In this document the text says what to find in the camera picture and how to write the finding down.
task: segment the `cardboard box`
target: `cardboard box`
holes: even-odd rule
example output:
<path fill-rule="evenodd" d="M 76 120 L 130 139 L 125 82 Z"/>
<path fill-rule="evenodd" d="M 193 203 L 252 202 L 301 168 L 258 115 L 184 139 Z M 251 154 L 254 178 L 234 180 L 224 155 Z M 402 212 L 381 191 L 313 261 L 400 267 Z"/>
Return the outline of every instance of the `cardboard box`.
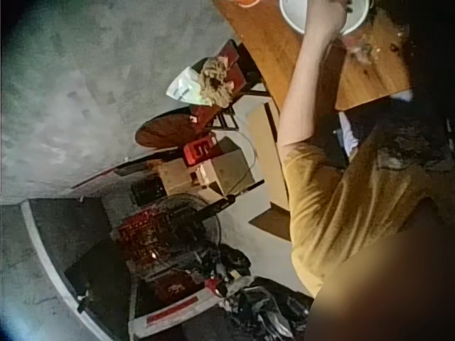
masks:
<path fill-rule="evenodd" d="M 206 160 L 196 168 L 199 183 L 222 196 L 237 194 L 255 183 L 242 149 Z"/>
<path fill-rule="evenodd" d="M 289 199 L 277 150 L 278 110 L 273 102 L 261 104 L 247 116 L 257 160 L 270 202 L 289 211 Z"/>
<path fill-rule="evenodd" d="M 191 189 L 191 174 L 182 158 L 162 163 L 156 169 L 167 195 L 187 193 Z"/>

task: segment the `yellow t-shirt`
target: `yellow t-shirt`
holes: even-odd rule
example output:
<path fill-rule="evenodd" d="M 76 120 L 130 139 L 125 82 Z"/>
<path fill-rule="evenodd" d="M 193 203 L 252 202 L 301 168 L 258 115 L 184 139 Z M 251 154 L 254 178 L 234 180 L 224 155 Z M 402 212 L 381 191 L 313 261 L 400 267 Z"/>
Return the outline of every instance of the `yellow t-shirt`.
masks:
<path fill-rule="evenodd" d="M 284 162 L 292 262 L 313 296 L 354 253 L 397 233 L 422 199 L 432 198 L 447 217 L 455 207 L 452 165 L 435 172 L 414 163 L 390 169 L 375 140 L 372 134 L 344 173 L 304 142 Z"/>

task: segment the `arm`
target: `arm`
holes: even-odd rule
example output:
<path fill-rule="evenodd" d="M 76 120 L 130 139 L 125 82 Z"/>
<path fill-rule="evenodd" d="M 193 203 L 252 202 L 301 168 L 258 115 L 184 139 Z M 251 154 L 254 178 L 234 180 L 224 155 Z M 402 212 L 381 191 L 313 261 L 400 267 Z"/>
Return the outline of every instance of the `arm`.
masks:
<path fill-rule="evenodd" d="M 313 136 L 319 67 L 328 45 L 345 22 L 345 1 L 309 0 L 304 42 L 279 120 L 282 160 L 297 143 Z"/>

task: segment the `red stripe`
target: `red stripe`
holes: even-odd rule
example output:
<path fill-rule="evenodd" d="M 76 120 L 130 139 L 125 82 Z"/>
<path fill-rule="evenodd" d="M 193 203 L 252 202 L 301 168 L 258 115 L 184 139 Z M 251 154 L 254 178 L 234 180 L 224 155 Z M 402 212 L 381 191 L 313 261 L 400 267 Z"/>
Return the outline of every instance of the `red stripe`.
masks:
<path fill-rule="evenodd" d="M 153 322 L 156 322 L 157 320 L 160 320 L 162 318 L 166 318 L 174 313 L 177 313 L 179 310 L 182 310 L 196 302 L 199 301 L 199 298 L 197 296 L 194 296 L 178 305 L 176 305 L 175 307 L 172 307 L 172 308 L 169 308 L 168 310 L 165 310 L 165 311 L 162 311 L 158 314 L 155 314 L 155 315 L 152 315 L 152 316 L 149 316 L 147 318 L 147 325 L 153 323 Z"/>

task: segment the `white bowl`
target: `white bowl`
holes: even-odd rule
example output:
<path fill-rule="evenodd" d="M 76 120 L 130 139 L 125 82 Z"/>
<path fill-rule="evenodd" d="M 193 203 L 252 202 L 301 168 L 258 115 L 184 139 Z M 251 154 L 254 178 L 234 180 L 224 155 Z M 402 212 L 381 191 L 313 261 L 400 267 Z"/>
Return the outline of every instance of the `white bowl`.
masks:
<path fill-rule="evenodd" d="M 279 0 L 279 7 L 283 17 L 294 30 L 305 33 L 307 0 Z M 346 25 L 341 29 L 342 34 L 348 34 L 360 25 L 367 18 L 370 10 L 370 0 L 352 0 L 350 5 L 353 12 L 348 13 Z"/>

